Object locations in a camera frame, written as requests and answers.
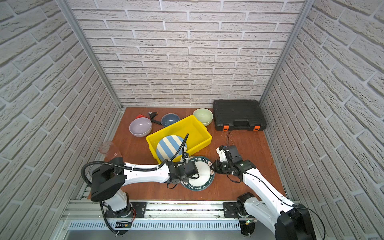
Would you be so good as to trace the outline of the green rimmed white plate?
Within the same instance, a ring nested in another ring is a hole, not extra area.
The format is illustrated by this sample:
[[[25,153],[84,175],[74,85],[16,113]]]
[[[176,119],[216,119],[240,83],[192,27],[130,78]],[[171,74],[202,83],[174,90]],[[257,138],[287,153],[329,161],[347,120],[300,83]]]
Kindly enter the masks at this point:
[[[196,179],[189,178],[187,182],[182,182],[182,185],[195,192],[203,191],[208,188],[215,177],[215,172],[210,168],[212,162],[208,158],[202,156],[191,157],[188,159],[188,162],[195,163],[199,172],[198,174],[193,175]]]

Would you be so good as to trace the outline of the yellow plastic bin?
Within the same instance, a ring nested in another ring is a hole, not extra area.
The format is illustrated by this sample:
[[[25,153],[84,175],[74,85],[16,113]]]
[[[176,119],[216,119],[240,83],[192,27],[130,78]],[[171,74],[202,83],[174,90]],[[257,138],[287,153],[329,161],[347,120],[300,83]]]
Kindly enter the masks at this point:
[[[161,160],[157,156],[156,147],[161,139],[170,135],[176,135],[182,137],[183,140],[186,134],[189,134],[187,153],[190,156],[207,147],[212,141],[212,136],[207,128],[193,115],[147,136],[146,140],[153,157],[160,164]]]

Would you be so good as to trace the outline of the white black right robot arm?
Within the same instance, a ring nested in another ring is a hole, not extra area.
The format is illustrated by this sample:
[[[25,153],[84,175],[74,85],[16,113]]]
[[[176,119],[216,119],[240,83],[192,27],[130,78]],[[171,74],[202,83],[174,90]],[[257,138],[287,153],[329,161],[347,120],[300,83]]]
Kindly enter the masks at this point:
[[[211,166],[217,174],[234,175],[249,186],[255,197],[241,196],[242,216],[251,215],[265,225],[277,240],[315,240],[316,234],[309,210],[304,205],[296,205],[277,191],[249,160],[236,164],[216,160]]]

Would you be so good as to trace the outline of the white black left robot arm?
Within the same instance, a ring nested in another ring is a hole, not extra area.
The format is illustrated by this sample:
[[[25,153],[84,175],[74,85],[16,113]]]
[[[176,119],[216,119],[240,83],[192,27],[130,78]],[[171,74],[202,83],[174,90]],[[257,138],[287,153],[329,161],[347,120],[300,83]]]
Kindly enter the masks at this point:
[[[114,212],[128,207],[128,197],[121,188],[137,183],[166,183],[177,185],[200,177],[196,164],[165,160],[159,165],[132,165],[122,157],[109,162],[93,162],[98,167],[92,172],[91,201],[105,202]]]

